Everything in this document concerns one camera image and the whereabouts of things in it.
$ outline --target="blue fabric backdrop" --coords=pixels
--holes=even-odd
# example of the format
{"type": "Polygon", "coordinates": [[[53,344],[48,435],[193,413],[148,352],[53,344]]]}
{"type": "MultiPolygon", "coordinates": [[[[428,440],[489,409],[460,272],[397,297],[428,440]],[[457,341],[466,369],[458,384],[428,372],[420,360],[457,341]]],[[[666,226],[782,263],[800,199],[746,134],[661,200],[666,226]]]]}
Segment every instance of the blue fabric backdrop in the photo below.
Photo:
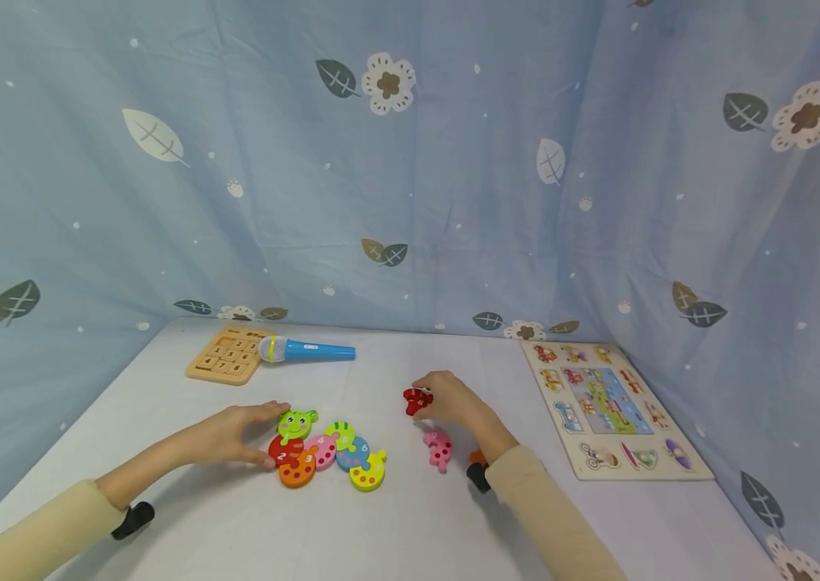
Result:
{"type": "Polygon", "coordinates": [[[0,0],[0,498],[189,311],[567,336],[819,581],[820,0],[628,4],[0,0]]]}

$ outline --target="child's hand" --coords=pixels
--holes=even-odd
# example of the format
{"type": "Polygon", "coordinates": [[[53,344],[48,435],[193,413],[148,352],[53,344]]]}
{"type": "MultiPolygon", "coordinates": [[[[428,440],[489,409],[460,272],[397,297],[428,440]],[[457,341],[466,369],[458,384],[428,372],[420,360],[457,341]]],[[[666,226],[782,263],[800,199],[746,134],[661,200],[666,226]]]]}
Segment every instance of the child's hand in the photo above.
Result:
{"type": "Polygon", "coordinates": [[[412,382],[413,387],[433,393],[433,403],[416,412],[415,421],[435,420],[462,424],[466,428],[478,421],[490,408],[451,371],[430,371],[412,382]]]}
{"type": "Polygon", "coordinates": [[[182,464],[222,464],[249,462],[274,469],[274,459],[261,450],[246,446],[243,430],[253,423],[276,421],[291,408],[289,403],[267,402],[262,405],[233,405],[219,414],[180,430],[168,438],[182,464]]]}

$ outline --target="wooden peg puzzle board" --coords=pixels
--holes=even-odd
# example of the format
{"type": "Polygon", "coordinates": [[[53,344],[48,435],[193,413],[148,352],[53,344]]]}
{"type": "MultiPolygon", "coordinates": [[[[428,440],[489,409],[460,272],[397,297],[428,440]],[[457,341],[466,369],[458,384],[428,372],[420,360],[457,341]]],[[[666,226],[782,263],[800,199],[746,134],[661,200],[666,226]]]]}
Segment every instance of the wooden peg puzzle board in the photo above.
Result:
{"type": "Polygon", "coordinates": [[[261,365],[258,342],[273,335],[263,329],[227,325],[190,362],[184,375],[191,379],[244,385],[261,365]]]}
{"type": "Polygon", "coordinates": [[[522,341],[579,479],[713,479],[616,345],[522,341]]]}

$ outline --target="toy microphone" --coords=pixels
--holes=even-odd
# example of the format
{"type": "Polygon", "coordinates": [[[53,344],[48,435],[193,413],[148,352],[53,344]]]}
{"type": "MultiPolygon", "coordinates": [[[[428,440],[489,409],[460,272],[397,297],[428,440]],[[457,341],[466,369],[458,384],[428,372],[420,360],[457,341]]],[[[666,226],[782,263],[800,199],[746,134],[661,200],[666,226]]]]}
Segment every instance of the toy microphone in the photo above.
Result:
{"type": "Polygon", "coordinates": [[[258,356],[262,361],[351,361],[355,359],[354,347],[301,343],[286,336],[266,336],[258,343],[258,356]]]}

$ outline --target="pink puzzle piece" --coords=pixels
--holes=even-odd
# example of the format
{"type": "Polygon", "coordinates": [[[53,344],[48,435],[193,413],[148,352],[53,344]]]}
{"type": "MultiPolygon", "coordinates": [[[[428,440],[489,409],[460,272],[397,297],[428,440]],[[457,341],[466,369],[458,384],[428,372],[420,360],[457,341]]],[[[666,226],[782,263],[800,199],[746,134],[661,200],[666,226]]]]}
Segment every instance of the pink puzzle piece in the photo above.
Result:
{"type": "Polygon", "coordinates": [[[446,465],[452,459],[452,438],[441,429],[423,434],[423,444],[429,446],[429,464],[438,467],[440,474],[446,474],[446,465]]]}

